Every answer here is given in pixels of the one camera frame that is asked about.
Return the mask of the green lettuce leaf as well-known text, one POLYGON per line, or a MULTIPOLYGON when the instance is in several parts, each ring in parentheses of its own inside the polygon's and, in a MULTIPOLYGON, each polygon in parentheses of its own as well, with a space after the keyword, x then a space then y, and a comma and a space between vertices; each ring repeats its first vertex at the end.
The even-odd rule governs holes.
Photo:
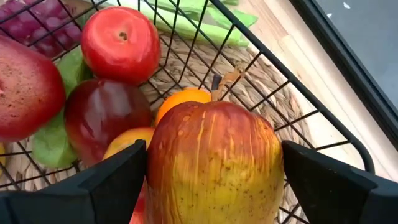
MULTIPOLYGON (((82 81, 93 77, 83 60, 81 47, 76 47, 64 55, 57 63, 62 76, 65 93, 68 96, 82 81)), ((70 166, 77 156, 68 142, 64 125, 64 110, 52 118, 33 137, 32 153, 35 160, 51 168, 70 166)))

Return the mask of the speckled crimson round fruit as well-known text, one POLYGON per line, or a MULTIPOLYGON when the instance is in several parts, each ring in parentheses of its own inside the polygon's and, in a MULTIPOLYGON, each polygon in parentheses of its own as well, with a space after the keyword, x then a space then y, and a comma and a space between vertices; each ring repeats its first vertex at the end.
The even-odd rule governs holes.
POLYGON ((34 134, 66 100, 60 72, 44 55, 0 35, 0 141, 34 134))

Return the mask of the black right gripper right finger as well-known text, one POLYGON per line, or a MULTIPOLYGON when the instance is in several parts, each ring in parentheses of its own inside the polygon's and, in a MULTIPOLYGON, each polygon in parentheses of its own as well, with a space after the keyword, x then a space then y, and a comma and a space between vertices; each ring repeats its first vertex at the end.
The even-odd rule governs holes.
POLYGON ((398 224, 398 183, 292 141, 287 180, 310 224, 398 224))

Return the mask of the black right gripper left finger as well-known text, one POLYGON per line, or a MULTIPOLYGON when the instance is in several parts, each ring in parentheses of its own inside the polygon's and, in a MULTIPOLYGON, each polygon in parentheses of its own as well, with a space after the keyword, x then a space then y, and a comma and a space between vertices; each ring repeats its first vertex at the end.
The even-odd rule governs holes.
POLYGON ((0 224, 129 224, 146 171, 146 143, 44 189, 0 192, 0 224))

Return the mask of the green white leek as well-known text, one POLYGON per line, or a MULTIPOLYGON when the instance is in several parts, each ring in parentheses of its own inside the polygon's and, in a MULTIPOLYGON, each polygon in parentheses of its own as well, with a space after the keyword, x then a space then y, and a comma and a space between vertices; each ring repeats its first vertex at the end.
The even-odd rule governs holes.
POLYGON ((124 6, 141 11, 164 31, 175 31, 185 39, 211 42, 215 45, 247 47, 249 41, 233 20, 230 12, 244 27, 254 25, 258 17, 235 8, 239 0, 221 0, 224 9, 218 9, 212 0, 93 0, 102 6, 124 6))

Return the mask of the round woven straw placemat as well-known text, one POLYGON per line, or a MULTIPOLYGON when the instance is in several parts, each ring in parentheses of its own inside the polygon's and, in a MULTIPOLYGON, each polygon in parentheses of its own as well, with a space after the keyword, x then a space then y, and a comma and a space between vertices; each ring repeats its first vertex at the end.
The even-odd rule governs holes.
MULTIPOLYGON (((176 35, 163 33, 161 69, 140 89, 156 114, 171 94, 186 88, 209 90, 214 74, 224 75, 247 65, 244 78, 228 81, 221 100, 246 107, 265 117, 281 140, 314 146, 310 128, 303 117, 308 111, 305 98, 254 47, 224 47, 217 51, 208 44, 192 45, 176 35)), ((40 190, 84 170, 75 160, 65 168, 47 167, 32 155, 33 136, 6 143, 6 164, 0 167, 0 190, 40 190)))

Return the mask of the purple grape bunch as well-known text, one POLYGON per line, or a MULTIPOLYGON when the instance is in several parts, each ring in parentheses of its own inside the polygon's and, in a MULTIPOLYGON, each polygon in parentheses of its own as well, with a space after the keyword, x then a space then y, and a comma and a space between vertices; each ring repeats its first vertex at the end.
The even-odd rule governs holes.
POLYGON ((80 41, 74 12, 62 0, 0 0, 0 35, 54 58, 80 41))

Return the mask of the orange citrus fruit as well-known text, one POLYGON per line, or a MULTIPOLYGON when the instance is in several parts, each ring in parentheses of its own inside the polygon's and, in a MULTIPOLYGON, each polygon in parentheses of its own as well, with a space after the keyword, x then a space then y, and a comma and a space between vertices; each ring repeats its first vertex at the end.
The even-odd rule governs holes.
POLYGON ((160 106, 155 117, 155 126, 158 125, 162 117, 174 106, 188 102, 196 101, 200 103, 207 103, 211 101, 211 93, 197 88, 186 88, 171 94, 160 106))

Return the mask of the dark maroon apple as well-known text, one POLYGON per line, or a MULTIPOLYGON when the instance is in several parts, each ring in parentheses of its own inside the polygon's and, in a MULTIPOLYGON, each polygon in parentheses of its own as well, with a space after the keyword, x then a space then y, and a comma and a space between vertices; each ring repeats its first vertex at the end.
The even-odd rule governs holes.
POLYGON ((109 144, 121 133, 151 126, 152 112, 138 87, 94 78, 81 82, 69 94, 64 121, 78 158, 92 166, 102 161, 109 144))

